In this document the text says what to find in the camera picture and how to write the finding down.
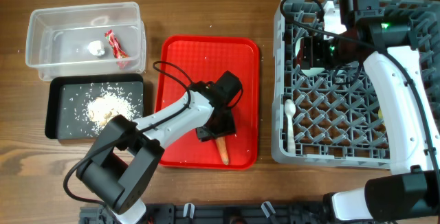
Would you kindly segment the orange carrot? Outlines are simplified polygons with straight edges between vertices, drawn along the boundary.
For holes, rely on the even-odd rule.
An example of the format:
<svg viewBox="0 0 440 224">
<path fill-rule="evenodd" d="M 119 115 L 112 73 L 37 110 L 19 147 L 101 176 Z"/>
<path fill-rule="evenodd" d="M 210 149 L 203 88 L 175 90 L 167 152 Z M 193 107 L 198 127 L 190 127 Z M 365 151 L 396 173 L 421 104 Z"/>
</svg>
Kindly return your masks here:
<svg viewBox="0 0 440 224">
<path fill-rule="evenodd" d="M 221 158 L 223 164 L 228 165 L 230 160 L 228 157 L 228 151 L 227 151 L 227 147 L 226 147 L 225 137 L 218 137 L 218 138 L 216 138 L 215 142 L 216 142 L 217 149 L 219 151 L 219 155 L 220 155 L 220 158 Z"/>
</svg>

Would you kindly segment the white plastic spoon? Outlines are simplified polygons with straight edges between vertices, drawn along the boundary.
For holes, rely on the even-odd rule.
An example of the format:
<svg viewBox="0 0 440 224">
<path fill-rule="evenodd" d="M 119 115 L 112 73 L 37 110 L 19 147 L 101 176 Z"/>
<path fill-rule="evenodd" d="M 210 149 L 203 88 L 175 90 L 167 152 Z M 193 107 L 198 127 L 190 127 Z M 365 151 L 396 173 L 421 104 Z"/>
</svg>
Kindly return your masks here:
<svg viewBox="0 0 440 224">
<path fill-rule="evenodd" d="M 296 105 L 291 99 L 286 99 L 284 112 L 287 118 L 287 152 L 294 153 L 296 149 L 294 139 L 293 117 L 296 113 Z"/>
</svg>

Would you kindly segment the red snack wrapper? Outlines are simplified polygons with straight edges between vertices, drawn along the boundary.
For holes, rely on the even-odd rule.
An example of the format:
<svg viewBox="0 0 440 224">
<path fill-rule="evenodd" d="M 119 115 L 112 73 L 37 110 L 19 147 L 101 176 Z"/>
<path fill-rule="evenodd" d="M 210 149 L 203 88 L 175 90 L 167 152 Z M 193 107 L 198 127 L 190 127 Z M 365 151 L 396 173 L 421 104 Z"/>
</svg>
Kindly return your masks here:
<svg viewBox="0 0 440 224">
<path fill-rule="evenodd" d="M 129 64 L 129 62 L 124 59 L 128 58 L 129 55 L 122 49 L 122 46 L 119 40 L 116 38 L 113 30 L 109 30 L 104 34 L 104 36 L 111 46 L 114 57 L 117 59 L 117 66 L 119 67 L 119 69 L 124 69 Z"/>
</svg>

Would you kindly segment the white tissue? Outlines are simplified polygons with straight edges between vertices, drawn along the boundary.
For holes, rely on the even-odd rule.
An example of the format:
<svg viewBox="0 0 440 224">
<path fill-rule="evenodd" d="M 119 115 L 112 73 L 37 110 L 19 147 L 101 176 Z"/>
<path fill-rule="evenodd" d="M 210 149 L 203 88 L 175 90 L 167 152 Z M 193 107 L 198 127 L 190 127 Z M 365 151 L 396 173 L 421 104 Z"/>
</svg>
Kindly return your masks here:
<svg viewBox="0 0 440 224">
<path fill-rule="evenodd" d="M 105 54 L 105 45 L 102 41 L 92 41 L 88 44 L 87 49 L 93 56 L 101 57 Z"/>
</svg>

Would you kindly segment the light blue plate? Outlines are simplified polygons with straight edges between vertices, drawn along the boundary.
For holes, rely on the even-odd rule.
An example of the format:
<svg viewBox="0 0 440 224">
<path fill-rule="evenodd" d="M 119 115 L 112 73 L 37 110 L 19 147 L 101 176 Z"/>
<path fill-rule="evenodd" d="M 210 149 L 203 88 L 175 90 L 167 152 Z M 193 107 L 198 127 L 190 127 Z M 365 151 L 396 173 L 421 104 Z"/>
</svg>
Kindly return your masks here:
<svg viewBox="0 0 440 224">
<path fill-rule="evenodd" d="M 294 45 L 294 64 L 300 67 L 307 77 L 316 76 L 325 70 L 324 47 L 322 40 L 315 36 L 298 39 Z"/>
</svg>

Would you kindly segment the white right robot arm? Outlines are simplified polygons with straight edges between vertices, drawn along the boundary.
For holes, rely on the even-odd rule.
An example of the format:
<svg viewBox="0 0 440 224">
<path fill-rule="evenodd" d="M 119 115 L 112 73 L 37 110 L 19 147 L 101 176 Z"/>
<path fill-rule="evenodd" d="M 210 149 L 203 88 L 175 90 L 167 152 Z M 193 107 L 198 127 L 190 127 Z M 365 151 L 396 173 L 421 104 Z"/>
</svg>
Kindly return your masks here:
<svg viewBox="0 0 440 224">
<path fill-rule="evenodd" d="M 388 137 L 388 177 L 331 194 L 337 221 L 398 221 L 439 215 L 439 132 L 421 79 L 417 34 L 407 17 L 388 18 L 379 0 L 339 0 L 346 30 L 316 30 L 296 47 L 307 76 L 358 62 L 374 87 Z"/>
</svg>

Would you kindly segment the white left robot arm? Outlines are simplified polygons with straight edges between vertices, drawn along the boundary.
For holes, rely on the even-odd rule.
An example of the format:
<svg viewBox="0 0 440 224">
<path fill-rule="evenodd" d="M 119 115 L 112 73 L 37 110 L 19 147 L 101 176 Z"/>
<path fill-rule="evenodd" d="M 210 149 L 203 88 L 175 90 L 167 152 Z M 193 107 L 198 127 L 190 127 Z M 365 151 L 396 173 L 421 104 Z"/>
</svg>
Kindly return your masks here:
<svg viewBox="0 0 440 224">
<path fill-rule="evenodd" d="M 146 213 L 141 196 L 167 147 L 190 131 L 207 142 L 235 133 L 230 107 L 242 94 L 226 71 L 216 82 L 196 82 L 168 107 L 134 121 L 112 118 L 75 168 L 76 176 L 118 223 L 138 223 Z"/>
</svg>

